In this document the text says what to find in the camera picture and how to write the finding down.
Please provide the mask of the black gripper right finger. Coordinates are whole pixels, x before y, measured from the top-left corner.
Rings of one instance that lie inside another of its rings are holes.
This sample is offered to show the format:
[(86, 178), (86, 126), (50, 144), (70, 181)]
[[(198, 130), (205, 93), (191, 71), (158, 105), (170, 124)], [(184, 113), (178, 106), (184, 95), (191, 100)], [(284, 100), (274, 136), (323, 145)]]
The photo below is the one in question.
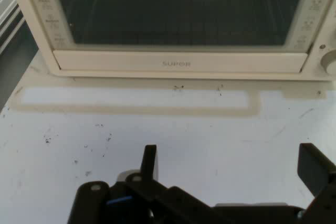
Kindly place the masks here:
[(297, 173), (314, 197), (298, 222), (335, 223), (335, 164), (312, 143), (301, 143)]

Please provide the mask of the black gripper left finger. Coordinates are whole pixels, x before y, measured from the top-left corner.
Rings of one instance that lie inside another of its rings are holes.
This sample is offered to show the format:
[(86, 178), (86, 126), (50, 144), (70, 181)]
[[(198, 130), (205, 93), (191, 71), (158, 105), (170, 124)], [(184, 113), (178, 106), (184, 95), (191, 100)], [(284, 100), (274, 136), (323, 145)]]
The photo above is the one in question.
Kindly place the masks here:
[(156, 145), (144, 148), (138, 172), (109, 186), (103, 181), (82, 184), (68, 223), (207, 223), (213, 210), (178, 187), (167, 188), (154, 178)]

